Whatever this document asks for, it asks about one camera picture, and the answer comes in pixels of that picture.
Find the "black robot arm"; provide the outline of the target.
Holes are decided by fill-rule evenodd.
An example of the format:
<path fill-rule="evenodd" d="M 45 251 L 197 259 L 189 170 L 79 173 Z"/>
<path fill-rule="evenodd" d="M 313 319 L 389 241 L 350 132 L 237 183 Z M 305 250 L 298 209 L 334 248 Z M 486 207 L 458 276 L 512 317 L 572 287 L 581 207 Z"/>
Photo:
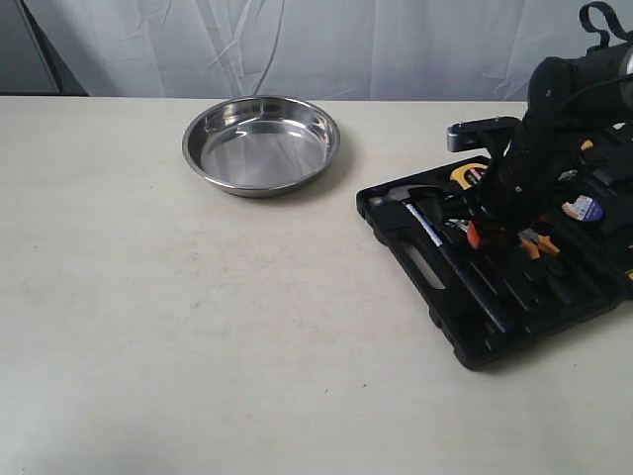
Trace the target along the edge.
<path fill-rule="evenodd" d="M 578 163 L 589 135 L 632 119 L 632 34 L 603 1 L 585 4 L 579 20 L 597 45 L 577 58 L 549 56 L 533 71 L 523 118 L 455 124 L 450 150 L 485 149 L 490 160 L 474 185 L 438 205 L 443 221 L 465 220 L 467 239 L 481 249 L 528 228 L 574 199 Z"/>

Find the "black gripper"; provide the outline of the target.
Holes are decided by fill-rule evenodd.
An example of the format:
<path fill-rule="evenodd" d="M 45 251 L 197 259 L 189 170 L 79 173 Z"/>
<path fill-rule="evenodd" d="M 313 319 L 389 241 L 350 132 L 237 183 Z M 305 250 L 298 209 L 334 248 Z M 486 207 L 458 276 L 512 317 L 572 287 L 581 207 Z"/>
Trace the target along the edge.
<path fill-rule="evenodd" d="M 486 247 L 484 228 L 519 231 L 569 200 L 569 141 L 565 138 L 450 138 L 448 149 L 486 148 L 481 180 L 444 200 L 444 219 L 470 221 L 471 247 Z"/>

